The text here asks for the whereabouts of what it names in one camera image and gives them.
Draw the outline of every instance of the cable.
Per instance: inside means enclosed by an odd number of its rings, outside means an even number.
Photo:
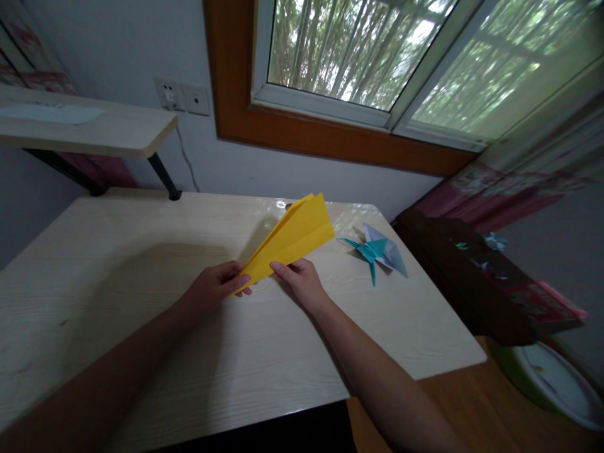
[[[176,125],[176,133],[178,134],[178,141],[181,144],[182,157],[183,157],[184,161],[187,163],[187,166],[189,167],[189,172],[191,173],[191,179],[193,180],[193,186],[195,186],[195,190],[197,190],[197,192],[200,193],[201,191],[199,190],[199,186],[197,185],[197,180],[195,179],[195,173],[193,172],[193,166],[191,165],[189,156],[187,156],[187,153],[185,153],[185,151],[184,151],[184,146],[182,144],[181,130],[178,129],[178,125]]]
[[[169,111],[175,111],[176,110],[176,101],[174,99],[174,93],[171,91],[165,90],[164,96],[165,96],[166,101],[168,101],[170,103],[170,106],[167,109]],[[187,153],[184,151],[184,145],[182,144],[181,130],[179,129],[178,124],[176,125],[176,133],[178,134],[178,142],[181,145],[182,157],[183,157],[184,161],[186,162],[187,166],[189,167],[189,173],[191,173],[191,180],[193,181],[193,186],[195,187],[195,190],[197,190],[197,193],[201,193],[201,191],[199,190],[199,186],[197,184],[197,179],[195,179],[195,172],[193,171],[193,166],[191,165],[189,156],[187,156]]]

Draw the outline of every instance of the hand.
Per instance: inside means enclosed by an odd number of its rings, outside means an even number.
[[[315,265],[309,260],[302,258],[289,266],[272,262],[271,267],[275,274],[291,285],[294,294],[311,315],[331,302],[319,280]]]
[[[225,298],[250,281],[250,276],[237,274],[243,264],[229,261],[214,267],[207,267],[195,279],[193,284],[182,295],[177,304],[183,307],[187,316],[201,321],[202,317],[214,310]],[[239,291],[236,295],[252,294],[250,288]]]

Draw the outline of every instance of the wall socket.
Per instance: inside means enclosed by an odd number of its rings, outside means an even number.
[[[181,111],[187,110],[187,104],[182,96],[178,82],[168,79],[167,77],[159,76],[155,76],[154,81],[162,107],[167,109],[174,108]]]
[[[181,89],[188,112],[197,115],[210,115],[208,92],[204,87],[183,83]]]
[[[196,115],[210,115],[208,92],[204,87],[179,83],[158,75],[154,77],[154,81],[162,107],[188,111]]]

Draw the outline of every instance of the white wall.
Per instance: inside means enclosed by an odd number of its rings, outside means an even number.
[[[0,148],[0,270],[80,193],[80,186],[20,149]]]
[[[201,0],[24,0],[84,96],[159,108],[153,76],[210,87]],[[214,117],[180,114],[184,146],[204,192],[375,204],[388,220],[440,178],[319,159],[216,139]],[[176,186],[194,190],[176,134],[159,153]],[[161,187],[147,162],[129,161],[143,187]]]
[[[590,313],[585,326],[555,335],[604,386],[604,182],[567,196],[498,232],[505,254]]]

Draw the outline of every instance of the green foliage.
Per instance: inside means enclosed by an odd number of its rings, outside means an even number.
[[[389,111],[455,0],[277,0],[269,82]],[[601,0],[501,0],[413,119],[473,131]]]
[[[277,0],[269,82],[390,110],[454,0]]]

